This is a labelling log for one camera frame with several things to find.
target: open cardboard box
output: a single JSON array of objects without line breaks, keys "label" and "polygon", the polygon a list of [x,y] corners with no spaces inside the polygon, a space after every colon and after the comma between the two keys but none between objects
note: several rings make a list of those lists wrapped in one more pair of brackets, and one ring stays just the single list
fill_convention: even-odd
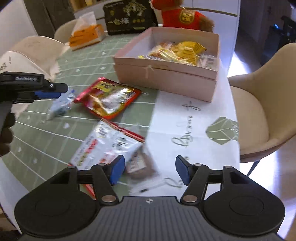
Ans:
[{"label": "open cardboard box", "polygon": [[195,41],[206,47],[205,54],[218,57],[219,35],[204,31],[151,27],[133,38],[114,56],[120,83],[139,85],[211,102],[218,71],[169,61],[139,59],[160,42]]}]

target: chair leg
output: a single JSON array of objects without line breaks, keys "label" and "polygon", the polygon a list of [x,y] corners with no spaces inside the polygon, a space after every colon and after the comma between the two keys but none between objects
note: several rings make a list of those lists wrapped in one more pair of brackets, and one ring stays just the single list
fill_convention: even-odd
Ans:
[{"label": "chair leg", "polygon": [[260,162],[261,160],[259,161],[255,161],[251,167],[251,169],[249,170],[248,174],[247,174],[247,177],[252,173],[252,171],[254,171],[255,167],[258,165],[258,163]]}]

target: chair seat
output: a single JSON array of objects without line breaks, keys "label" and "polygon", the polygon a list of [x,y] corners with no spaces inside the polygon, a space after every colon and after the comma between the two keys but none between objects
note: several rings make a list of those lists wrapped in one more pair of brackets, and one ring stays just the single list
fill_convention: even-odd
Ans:
[{"label": "chair seat", "polygon": [[249,92],[231,86],[237,120],[241,155],[269,139],[267,119],[260,102]]}]

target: teddy bear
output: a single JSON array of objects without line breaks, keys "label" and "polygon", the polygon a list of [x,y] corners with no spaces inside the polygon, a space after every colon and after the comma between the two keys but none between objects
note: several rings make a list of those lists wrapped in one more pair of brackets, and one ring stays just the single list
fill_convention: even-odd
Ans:
[{"label": "teddy bear", "polygon": [[164,27],[189,28],[213,32],[214,22],[198,11],[182,8],[183,0],[152,0],[152,6],[161,10]]}]

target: human hand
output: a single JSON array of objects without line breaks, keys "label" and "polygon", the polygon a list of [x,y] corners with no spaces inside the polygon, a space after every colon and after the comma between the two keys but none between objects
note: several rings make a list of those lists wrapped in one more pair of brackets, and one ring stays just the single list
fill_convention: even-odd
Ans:
[{"label": "human hand", "polygon": [[9,144],[12,142],[13,133],[10,127],[15,124],[15,114],[9,113],[4,121],[0,134],[0,157],[10,152]]}]

